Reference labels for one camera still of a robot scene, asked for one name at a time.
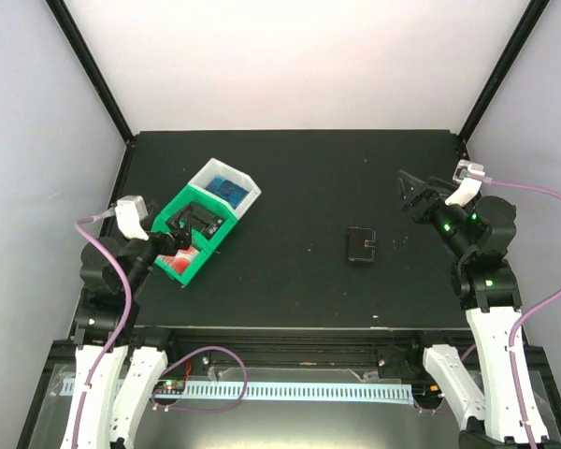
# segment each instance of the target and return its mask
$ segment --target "white backdrop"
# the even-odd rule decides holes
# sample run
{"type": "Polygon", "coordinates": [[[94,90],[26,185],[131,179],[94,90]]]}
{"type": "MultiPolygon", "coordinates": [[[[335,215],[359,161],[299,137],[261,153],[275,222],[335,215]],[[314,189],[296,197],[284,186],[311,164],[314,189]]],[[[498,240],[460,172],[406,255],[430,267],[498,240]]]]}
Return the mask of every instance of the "white backdrop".
{"type": "Polygon", "coordinates": [[[67,0],[134,133],[458,132],[527,0],[67,0]]]}

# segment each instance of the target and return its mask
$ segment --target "white bracket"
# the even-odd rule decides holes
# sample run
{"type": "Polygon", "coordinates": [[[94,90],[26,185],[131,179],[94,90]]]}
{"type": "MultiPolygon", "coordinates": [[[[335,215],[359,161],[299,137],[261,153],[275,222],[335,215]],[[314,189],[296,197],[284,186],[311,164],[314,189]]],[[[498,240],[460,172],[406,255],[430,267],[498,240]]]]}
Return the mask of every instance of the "white bracket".
{"type": "Polygon", "coordinates": [[[131,367],[114,402],[110,420],[111,442],[122,438],[125,449],[133,449],[141,416],[167,363],[164,351],[150,347],[135,349],[131,367]]]}
{"type": "Polygon", "coordinates": [[[148,216],[146,203],[141,196],[124,196],[116,202],[116,224],[127,239],[147,240],[148,234],[141,221],[148,216]]]}
{"type": "Polygon", "coordinates": [[[474,383],[455,348],[448,344],[426,348],[424,368],[444,393],[460,429],[467,428],[470,416],[484,420],[484,394],[474,383]]]}
{"type": "Polygon", "coordinates": [[[453,181],[459,184],[459,188],[445,200],[447,206],[450,204],[458,204],[464,207],[478,194],[482,187],[482,181],[469,178],[468,174],[470,173],[481,178],[484,178],[486,175],[483,165],[475,164],[465,159],[460,160],[453,174],[453,181]]]}
{"type": "MultiPolygon", "coordinates": [[[[482,312],[480,309],[466,311],[467,322],[478,347],[482,371],[487,410],[484,423],[486,435],[499,442],[505,441],[505,437],[513,437],[518,444],[528,443],[528,438],[515,394],[508,346],[511,328],[521,316],[512,307],[491,307],[489,312],[482,312]]],[[[548,437],[548,432],[534,400],[521,329],[515,336],[513,351],[529,424],[535,442],[540,443],[540,438],[548,437]]]]}
{"type": "MultiPolygon", "coordinates": [[[[81,393],[90,367],[104,349],[103,346],[84,345],[75,352],[76,377],[73,400],[68,413],[66,432],[61,449],[71,449],[75,417],[79,408],[81,393]]],[[[112,402],[116,383],[121,373],[122,362],[127,356],[127,346],[114,348],[104,354],[92,378],[92,387],[87,389],[81,422],[79,424],[78,449],[106,449],[110,447],[108,423],[112,412],[112,402]]]]}

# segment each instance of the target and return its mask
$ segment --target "black frame post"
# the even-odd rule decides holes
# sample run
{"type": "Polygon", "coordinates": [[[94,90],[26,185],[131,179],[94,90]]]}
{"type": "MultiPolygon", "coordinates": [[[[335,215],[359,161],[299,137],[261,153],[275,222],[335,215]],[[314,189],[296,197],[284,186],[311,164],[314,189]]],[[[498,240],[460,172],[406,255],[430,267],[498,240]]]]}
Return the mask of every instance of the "black frame post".
{"type": "Polygon", "coordinates": [[[104,77],[102,76],[102,72],[100,72],[100,69],[95,62],[95,59],[93,58],[89,47],[85,43],[85,40],[83,39],[79,28],[73,20],[73,16],[65,5],[65,1],[46,0],[46,3],[48,3],[52,14],[58,21],[58,24],[62,28],[63,33],[65,33],[66,39],[68,40],[69,44],[71,44],[73,51],[77,55],[77,58],[79,59],[81,65],[83,66],[83,69],[85,70],[85,73],[87,73],[87,76],[92,82],[95,91],[100,96],[102,103],[104,103],[104,107],[108,111],[110,118],[119,130],[122,140],[126,144],[133,142],[133,132],[127,124],[127,121],[124,119],[121,109],[116,103],[114,95],[112,95],[112,92],[108,88],[106,80],[104,80],[104,77]]]}
{"type": "Polygon", "coordinates": [[[480,96],[476,100],[476,104],[467,116],[466,122],[459,132],[459,138],[464,145],[468,143],[476,126],[480,123],[484,112],[488,109],[496,91],[507,76],[515,58],[517,58],[517,55],[532,33],[534,26],[539,21],[542,12],[544,12],[548,4],[549,0],[530,0],[522,19],[520,19],[515,27],[515,31],[513,31],[505,50],[501,53],[500,58],[498,58],[493,72],[490,74],[480,96]]]}

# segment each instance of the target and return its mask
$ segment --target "black wallet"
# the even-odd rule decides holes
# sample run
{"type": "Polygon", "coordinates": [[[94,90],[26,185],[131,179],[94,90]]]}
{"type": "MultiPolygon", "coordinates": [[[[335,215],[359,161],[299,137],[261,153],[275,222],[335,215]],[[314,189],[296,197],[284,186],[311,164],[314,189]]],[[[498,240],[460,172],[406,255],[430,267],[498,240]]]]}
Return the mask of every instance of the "black wallet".
{"type": "Polygon", "coordinates": [[[371,264],[376,256],[376,231],[371,227],[347,228],[347,260],[371,264]]]}

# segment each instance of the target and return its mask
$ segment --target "white plastic container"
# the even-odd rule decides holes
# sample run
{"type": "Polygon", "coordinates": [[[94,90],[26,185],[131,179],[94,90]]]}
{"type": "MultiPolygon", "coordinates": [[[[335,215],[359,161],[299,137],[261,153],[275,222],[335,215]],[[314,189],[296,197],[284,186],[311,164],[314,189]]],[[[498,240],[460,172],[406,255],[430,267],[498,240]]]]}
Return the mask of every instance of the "white plastic container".
{"type": "Polygon", "coordinates": [[[210,159],[208,163],[192,177],[189,181],[189,185],[192,185],[204,195],[208,195],[223,203],[233,212],[238,220],[243,216],[247,209],[252,206],[257,197],[262,194],[262,191],[257,184],[253,182],[253,179],[250,176],[214,158],[210,159]],[[234,209],[227,201],[206,190],[206,187],[208,187],[212,180],[214,180],[217,176],[222,176],[247,191],[247,194],[237,205],[236,209],[234,209]]]}

